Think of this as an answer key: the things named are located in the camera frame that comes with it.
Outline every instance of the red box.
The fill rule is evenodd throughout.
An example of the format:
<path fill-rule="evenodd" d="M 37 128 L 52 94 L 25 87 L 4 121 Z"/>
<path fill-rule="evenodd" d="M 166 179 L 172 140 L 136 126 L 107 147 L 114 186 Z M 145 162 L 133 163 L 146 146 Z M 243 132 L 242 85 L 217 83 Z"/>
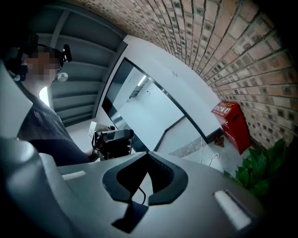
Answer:
<path fill-rule="evenodd" d="M 247 125 L 237 103 L 220 102 L 211 111 L 223 128 L 228 140 L 242 154 L 251 145 Z"/>

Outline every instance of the man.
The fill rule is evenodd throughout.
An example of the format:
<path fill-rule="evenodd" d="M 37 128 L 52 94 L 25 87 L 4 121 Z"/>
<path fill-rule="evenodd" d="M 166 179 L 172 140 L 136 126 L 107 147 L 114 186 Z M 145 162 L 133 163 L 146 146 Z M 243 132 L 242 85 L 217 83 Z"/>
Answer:
<path fill-rule="evenodd" d="M 51 155 L 57 166 L 92 162 L 98 158 L 98 154 L 95 151 L 83 153 L 70 138 L 59 116 L 39 99 L 41 89 L 51 86 L 61 70 L 58 53 L 56 49 L 38 46 L 25 59 L 28 72 L 25 81 L 18 85 L 33 106 L 18 137 L 29 141 L 38 152 Z M 128 154 L 127 146 L 122 155 L 125 154 Z"/>

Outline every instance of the neck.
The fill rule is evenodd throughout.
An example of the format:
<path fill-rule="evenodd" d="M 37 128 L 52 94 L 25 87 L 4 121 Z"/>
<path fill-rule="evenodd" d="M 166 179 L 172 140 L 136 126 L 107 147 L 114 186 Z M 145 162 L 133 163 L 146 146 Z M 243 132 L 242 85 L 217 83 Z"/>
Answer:
<path fill-rule="evenodd" d="M 45 87 L 39 81 L 33 79 L 26 79 L 22 82 L 23 86 L 35 97 L 39 98 L 40 91 Z"/>

